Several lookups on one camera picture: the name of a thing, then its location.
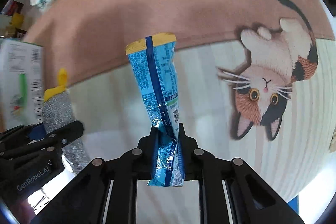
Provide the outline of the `silver sponge yellow ends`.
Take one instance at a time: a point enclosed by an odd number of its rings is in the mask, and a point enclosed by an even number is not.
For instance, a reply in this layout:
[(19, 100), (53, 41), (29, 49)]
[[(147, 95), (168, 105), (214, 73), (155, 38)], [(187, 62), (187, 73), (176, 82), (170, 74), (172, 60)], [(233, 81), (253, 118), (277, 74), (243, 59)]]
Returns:
[[(43, 123), (48, 134), (75, 121), (70, 94), (67, 90), (66, 69), (59, 70), (57, 81), (57, 86), (47, 89), (43, 96)], [(74, 174), (78, 174), (90, 162), (80, 138), (67, 142), (63, 148), (63, 154)]]

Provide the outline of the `blue yellow snack packet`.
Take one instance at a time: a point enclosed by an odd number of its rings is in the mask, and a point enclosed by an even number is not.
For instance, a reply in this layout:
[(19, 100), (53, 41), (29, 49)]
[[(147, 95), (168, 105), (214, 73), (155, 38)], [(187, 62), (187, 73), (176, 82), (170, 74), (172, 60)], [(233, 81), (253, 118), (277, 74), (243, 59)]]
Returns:
[(149, 186), (183, 186), (185, 170), (179, 138), (178, 77), (174, 66), (176, 37), (147, 36), (126, 46), (143, 103), (155, 134)]

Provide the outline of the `white product box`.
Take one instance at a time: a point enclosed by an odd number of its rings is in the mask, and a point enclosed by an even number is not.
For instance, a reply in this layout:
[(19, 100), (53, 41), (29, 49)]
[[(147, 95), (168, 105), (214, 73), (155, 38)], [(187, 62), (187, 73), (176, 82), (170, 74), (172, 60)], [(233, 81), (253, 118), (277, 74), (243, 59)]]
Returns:
[(43, 48), (1, 39), (1, 118), (6, 130), (42, 122)]

